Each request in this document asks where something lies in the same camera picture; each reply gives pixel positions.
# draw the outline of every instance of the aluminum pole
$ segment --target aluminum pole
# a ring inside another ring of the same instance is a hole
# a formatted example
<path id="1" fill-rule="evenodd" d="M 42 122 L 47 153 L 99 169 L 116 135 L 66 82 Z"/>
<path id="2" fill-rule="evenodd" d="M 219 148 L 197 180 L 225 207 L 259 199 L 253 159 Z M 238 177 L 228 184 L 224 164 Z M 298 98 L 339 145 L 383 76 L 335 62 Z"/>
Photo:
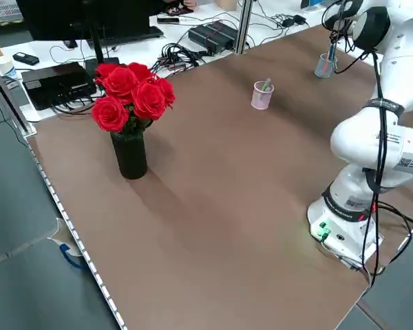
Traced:
<path id="1" fill-rule="evenodd" d="M 243 54 L 246 45 L 246 36 L 248 35 L 249 22 L 251 20 L 251 10 L 253 9 L 253 0 L 243 0 L 242 13 L 240 15 L 240 26 L 235 41 L 235 53 Z"/>

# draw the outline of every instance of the pink cup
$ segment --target pink cup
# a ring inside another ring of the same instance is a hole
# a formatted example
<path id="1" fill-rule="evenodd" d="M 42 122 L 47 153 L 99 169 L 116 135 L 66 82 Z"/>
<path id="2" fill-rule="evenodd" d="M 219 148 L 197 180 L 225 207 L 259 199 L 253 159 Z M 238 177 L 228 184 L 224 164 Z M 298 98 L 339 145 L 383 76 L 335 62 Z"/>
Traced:
<path id="1" fill-rule="evenodd" d="M 266 110 L 269 107 L 271 96 L 274 92 L 274 85 L 269 85 L 266 91 L 262 91 L 264 81 L 257 81 L 254 84 L 253 100 L 251 105 L 257 110 Z"/>

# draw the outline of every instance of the white cup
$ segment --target white cup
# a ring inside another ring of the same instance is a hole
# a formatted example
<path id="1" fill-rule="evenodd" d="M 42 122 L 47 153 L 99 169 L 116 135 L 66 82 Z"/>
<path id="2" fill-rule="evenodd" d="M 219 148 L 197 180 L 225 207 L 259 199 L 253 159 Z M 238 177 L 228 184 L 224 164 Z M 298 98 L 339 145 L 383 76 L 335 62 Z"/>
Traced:
<path id="1" fill-rule="evenodd" d="M 14 62 L 12 62 L 12 57 L 10 56 L 0 56 L 0 75 L 1 76 L 8 76 L 8 77 L 15 77 L 17 71 L 14 67 Z"/>

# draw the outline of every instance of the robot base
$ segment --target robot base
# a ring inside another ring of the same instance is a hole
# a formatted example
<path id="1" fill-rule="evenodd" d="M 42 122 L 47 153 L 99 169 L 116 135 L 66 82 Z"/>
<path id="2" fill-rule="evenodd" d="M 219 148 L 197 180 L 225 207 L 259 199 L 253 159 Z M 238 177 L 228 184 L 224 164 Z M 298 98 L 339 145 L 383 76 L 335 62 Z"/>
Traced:
<path id="1" fill-rule="evenodd" d="M 345 261 L 351 266 L 361 268 L 361 254 L 367 221 L 349 222 L 339 218 L 330 211 L 323 197 L 309 206 L 308 220 L 310 233 L 316 240 L 321 241 L 323 233 L 327 232 L 329 235 L 324 241 L 324 245 L 335 254 L 349 258 Z M 384 236 L 379 234 L 379 245 L 383 240 Z M 375 222 L 374 219 L 371 219 L 366 241 L 365 262 L 375 250 Z"/>

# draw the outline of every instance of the black vase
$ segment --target black vase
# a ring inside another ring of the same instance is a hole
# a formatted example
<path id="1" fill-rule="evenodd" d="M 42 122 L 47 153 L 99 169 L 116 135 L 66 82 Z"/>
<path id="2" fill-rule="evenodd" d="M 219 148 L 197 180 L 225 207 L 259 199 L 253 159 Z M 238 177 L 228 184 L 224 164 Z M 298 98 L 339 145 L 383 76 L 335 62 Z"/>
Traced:
<path id="1" fill-rule="evenodd" d="M 143 177 L 147 172 L 147 156 L 142 132 L 133 135 L 110 133 L 110 136 L 123 177 L 126 179 Z"/>

